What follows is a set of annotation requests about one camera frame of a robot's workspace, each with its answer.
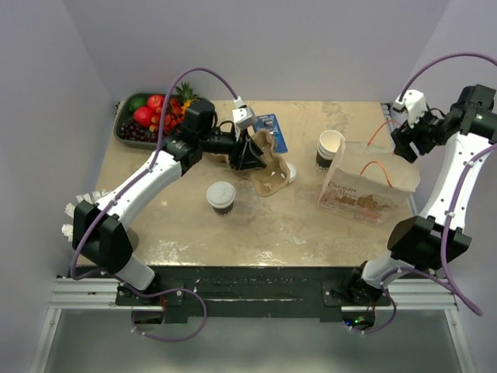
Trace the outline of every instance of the purple wall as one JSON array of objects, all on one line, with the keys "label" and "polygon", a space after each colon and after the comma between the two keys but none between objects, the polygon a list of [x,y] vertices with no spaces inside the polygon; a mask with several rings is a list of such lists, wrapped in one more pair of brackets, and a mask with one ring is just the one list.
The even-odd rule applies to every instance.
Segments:
[{"label": "purple wall", "polygon": [[[453,0],[447,8],[431,40],[426,45],[414,71],[444,54],[459,51],[478,51],[497,57],[495,0]],[[413,86],[425,93],[430,106],[447,110],[462,88],[481,83],[497,89],[497,69],[486,61],[459,58],[445,61],[428,70]],[[422,207],[428,200],[442,166],[443,149],[435,149],[420,159],[422,182],[416,192],[416,202]],[[494,372],[497,367],[495,335],[495,186],[497,157],[491,155],[474,188],[467,211],[465,233],[473,237],[468,252],[451,264],[458,284],[485,313],[479,318],[464,305],[461,316],[471,352],[480,373]]]},{"label": "purple wall", "polygon": [[64,207],[93,188],[113,108],[60,1],[0,2],[0,50],[0,371],[17,373],[68,268]]},{"label": "purple wall", "polygon": [[[114,99],[215,68],[245,99],[391,99],[450,0],[64,0]],[[188,77],[227,99],[205,74]]]}]

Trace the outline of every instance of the coffee cup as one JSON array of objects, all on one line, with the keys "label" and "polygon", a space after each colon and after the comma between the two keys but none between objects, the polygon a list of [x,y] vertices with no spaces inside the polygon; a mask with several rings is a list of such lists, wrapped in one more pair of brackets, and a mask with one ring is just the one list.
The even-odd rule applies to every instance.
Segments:
[{"label": "coffee cup", "polygon": [[316,165],[320,169],[329,169],[339,150],[341,140],[345,138],[337,131],[324,131],[319,136],[318,151],[316,153]]},{"label": "coffee cup", "polygon": [[219,181],[207,189],[207,201],[218,215],[227,215],[235,204],[235,187],[226,181]]}]

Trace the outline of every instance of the printed paper bag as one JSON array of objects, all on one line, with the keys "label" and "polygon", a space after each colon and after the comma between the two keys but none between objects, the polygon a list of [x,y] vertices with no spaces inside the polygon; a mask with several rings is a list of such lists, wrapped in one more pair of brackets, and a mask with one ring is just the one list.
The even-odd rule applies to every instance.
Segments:
[{"label": "printed paper bag", "polygon": [[371,141],[342,140],[323,183],[318,208],[379,225],[415,191],[417,166]]}]

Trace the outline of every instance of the gray floor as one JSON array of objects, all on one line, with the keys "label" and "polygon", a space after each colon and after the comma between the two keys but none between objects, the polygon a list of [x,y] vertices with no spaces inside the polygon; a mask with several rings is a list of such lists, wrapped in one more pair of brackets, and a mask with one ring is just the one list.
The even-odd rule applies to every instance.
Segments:
[{"label": "gray floor", "polygon": [[[179,336],[198,325],[191,319],[157,332]],[[399,312],[370,336],[309,319],[209,319],[202,333],[181,343],[130,329],[129,311],[63,312],[47,373],[461,371],[443,312]]]}]

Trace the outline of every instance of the beige tabletop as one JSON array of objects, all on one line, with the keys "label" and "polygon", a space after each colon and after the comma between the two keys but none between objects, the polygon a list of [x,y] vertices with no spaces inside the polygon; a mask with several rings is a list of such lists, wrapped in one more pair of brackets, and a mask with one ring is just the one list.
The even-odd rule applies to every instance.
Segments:
[{"label": "beige tabletop", "polygon": [[[219,120],[231,119],[232,102],[214,102]],[[379,228],[316,208],[326,171],[315,165],[321,132],[367,141],[384,117],[379,103],[249,102],[257,115],[276,114],[288,146],[283,157],[297,167],[296,180],[275,195],[259,197],[249,172],[204,159],[165,188],[131,225],[136,254],[148,265],[356,266],[384,253],[395,223],[411,216],[406,203]],[[377,136],[390,146],[388,130]],[[118,187],[149,156],[109,140],[97,190]],[[209,185],[228,181],[237,196],[233,211],[217,216],[206,200]],[[85,258],[80,264],[90,264]]]}]

